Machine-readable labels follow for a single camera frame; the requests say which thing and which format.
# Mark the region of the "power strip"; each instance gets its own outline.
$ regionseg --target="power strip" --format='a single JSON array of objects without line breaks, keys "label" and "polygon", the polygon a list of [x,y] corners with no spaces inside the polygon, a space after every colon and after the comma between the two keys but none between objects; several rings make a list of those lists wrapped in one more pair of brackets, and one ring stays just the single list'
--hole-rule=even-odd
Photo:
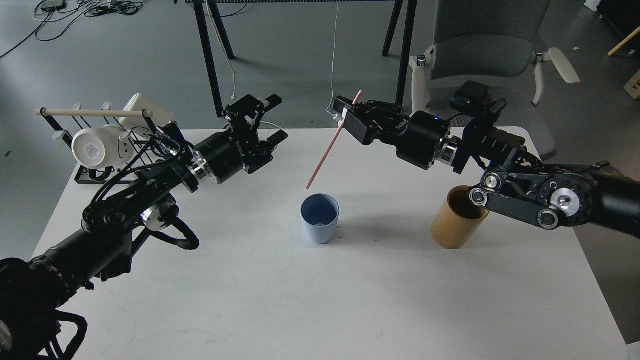
[{"label": "power strip", "polygon": [[46,0],[40,4],[40,9],[43,12],[57,12],[67,7],[65,0]]}]

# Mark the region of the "black tripod leg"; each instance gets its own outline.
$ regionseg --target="black tripod leg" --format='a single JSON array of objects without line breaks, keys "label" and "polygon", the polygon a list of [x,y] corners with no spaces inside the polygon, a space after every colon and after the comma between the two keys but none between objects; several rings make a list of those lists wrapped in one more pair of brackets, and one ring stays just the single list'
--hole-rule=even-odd
[{"label": "black tripod leg", "polygon": [[229,58],[229,60],[233,60],[236,58],[236,56],[234,55],[234,51],[231,49],[231,43],[229,42],[229,37],[227,36],[225,25],[224,23],[222,23],[222,17],[220,16],[218,3],[216,1],[209,1],[209,7],[211,8],[213,21],[216,23],[216,28],[218,28],[218,33],[220,34],[220,39],[222,40],[222,46],[225,48],[225,52],[227,53],[227,58]]},{"label": "black tripod leg", "polygon": [[408,0],[406,22],[404,24],[404,38],[402,41],[402,55],[400,56],[400,73],[398,74],[398,88],[396,92],[396,104],[398,105],[402,105],[404,99],[404,84],[406,84],[406,72],[409,67],[409,52],[411,51],[413,22],[415,20],[415,8],[417,5],[418,0]]},{"label": "black tripod leg", "polygon": [[222,98],[220,97],[220,86],[218,84],[218,75],[216,74],[216,65],[213,62],[213,54],[211,52],[211,41],[209,40],[209,32],[207,31],[207,21],[204,18],[204,10],[202,3],[194,1],[193,9],[196,13],[196,22],[198,23],[198,32],[200,33],[200,42],[202,43],[202,52],[204,53],[204,62],[207,65],[207,73],[209,75],[209,84],[211,93],[213,94],[213,103],[216,107],[216,114],[222,118]]},{"label": "black tripod leg", "polygon": [[389,29],[387,30],[387,38],[385,39],[385,46],[382,48],[382,56],[389,56],[389,49],[391,48],[391,41],[394,39],[394,33],[396,33],[396,27],[398,25],[398,18],[400,18],[400,10],[402,10],[403,0],[396,0],[394,5],[394,12],[391,13],[391,21],[389,22]]}]

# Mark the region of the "blue cup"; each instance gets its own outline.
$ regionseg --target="blue cup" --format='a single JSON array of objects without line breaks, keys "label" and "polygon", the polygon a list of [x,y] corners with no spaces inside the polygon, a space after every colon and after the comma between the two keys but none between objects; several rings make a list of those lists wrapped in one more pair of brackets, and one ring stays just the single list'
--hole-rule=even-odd
[{"label": "blue cup", "polygon": [[300,207],[307,238],[317,244],[331,240],[338,225],[338,214],[340,208],[333,197],[323,193],[307,197]]}]

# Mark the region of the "cardboard box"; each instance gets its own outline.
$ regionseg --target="cardboard box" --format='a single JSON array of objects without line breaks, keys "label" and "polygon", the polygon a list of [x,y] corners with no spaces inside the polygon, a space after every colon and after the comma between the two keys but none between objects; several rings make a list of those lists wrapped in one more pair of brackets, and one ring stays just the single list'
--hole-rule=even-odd
[{"label": "cardboard box", "polygon": [[640,99],[640,70],[636,72],[634,77],[625,85],[625,90],[634,100]]}]

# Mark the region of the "white mug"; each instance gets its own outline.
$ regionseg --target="white mug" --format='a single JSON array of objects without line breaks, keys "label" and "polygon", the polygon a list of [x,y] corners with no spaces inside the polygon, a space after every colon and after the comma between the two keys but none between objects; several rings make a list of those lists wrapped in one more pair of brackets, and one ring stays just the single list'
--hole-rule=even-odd
[{"label": "white mug", "polygon": [[78,131],[71,143],[74,157],[80,165],[92,170],[126,163],[135,150],[128,136],[120,139],[123,131],[125,129],[116,124]]}]

